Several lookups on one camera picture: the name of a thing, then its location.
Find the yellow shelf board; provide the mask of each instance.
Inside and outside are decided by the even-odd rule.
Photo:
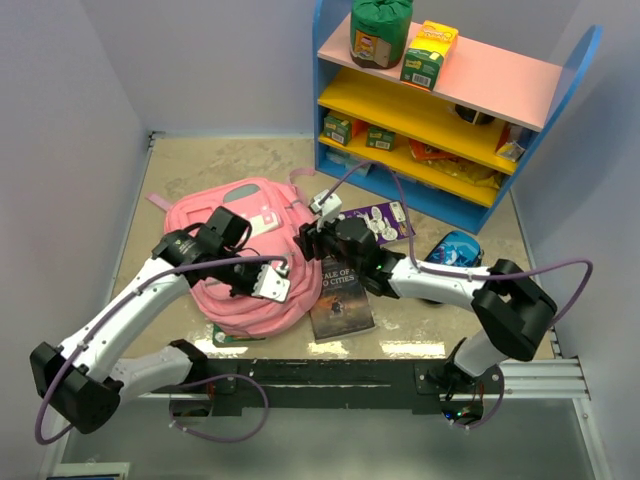
[[[504,120],[471,125],[455,113],[452,103],[421,90],[343,68],[320,95],[318,104],[507,175],[516,170],[514,162],[495,154]]]
[[[414,162],[411,156],[411,149],[409,148],[409,141],[400,135],[396,135],[396,146],[391,152],[367,147],[366,131],[359,133],[355,138],[351,139],[347,146],[340,145],[338,142],[324,135],[320,135],[319,141],[330,147],[353,153],[367,160],[384,163],[398,173],[415,178],[420,182],[428,183],[429,185],[433,185],[436,188],[482,205],[483,207],[491,207],[498,195],[498,191],[494,188],[476,187],[434,170],[427,165]]]

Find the green canister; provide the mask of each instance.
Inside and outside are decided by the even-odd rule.
[[[354,0],[351,58],[363,68],[392,68],[402,60],[413,0]]]

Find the toy shelf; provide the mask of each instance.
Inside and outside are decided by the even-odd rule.
[[[393,170],[420,182],[429,183],[445,192],[453,193],[465,200],[490,207],[498,195],[498,190],[488,187],[476,187],[455,177],[434,170],[427,165],[414,162],[405,137],[396,136],[396,146],[391,152],[366,146],[367,132],[359,133],[351,139],[347,146],[343,146],[328,137],[321,136],[319,141],[329,147],[353,153],[368,160],[376,160],[388,165]]]
[[[316,1],[313,22],[316,169],[335,177],[345,174],[344,165],[327,157],[329,147],[379,161],[419,180],[400,179],[409,207],[478,233],[575,94],[598,48],[602,27],[589,28],[563,66],[459,37],[434,91],[429,92],[400,82],[402,62],[383,70],[363,69],[351,60],[351,5],[352,0]],[[411,25],[408,41],[420,25],[421,22]],[[453,104],[487,113],[496,120],[488,125],[470,125],[452,112]],[[406,139],[400,139],[392,152],[366,147],[363,135],[342,147],[322,136],[323,120],[331,109],[453,152],[507,176],[499,191],[466,184],[413,162]],[[535,132],[517,163],[495,155],[505,122]],[[393,179],[383,168],[374,167],[366,176],[354,174],[347,181],[383,197],[399,199]]]
[[[495,154],[503,120],[471,125],[449,102],[417,88],[343,68],[318,104],[511,175],[516,163]]]
[[[383,70],[356,65],[349,53],[351,15],[318,50],[318,58],[400,85],[402,62]],[[412,23],[407,44],[420,23]],[[540,131],[549,113],[562,67],[465,37],[458,44],[432,92],[434,96],[471,107],[511,123]]]

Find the yellow box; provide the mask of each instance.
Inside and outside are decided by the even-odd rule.
[[[456,28],[424,22],[404,57],[402,82],[433,90],[457,40]]]

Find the pink backpack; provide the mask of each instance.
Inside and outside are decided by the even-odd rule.
[[[252,297],[230,297],[230,287],[213,279],[195,285],[191,289],[193,298],[200,310],[228,334],[266,337],[280,333],[298,321],[320,296],[320,262],[305,261],[293,241],[298,227],[311,223],[313,214],[294,185],[247,178],[182,198],[168,208],[164,230],[170,232],[206,222],[220,205],[251,222],[253,232],[246,248],[260,255],[283,255],[289,259],[289,299],[279,304]],[[241,255],[255,253],[246,250]]]

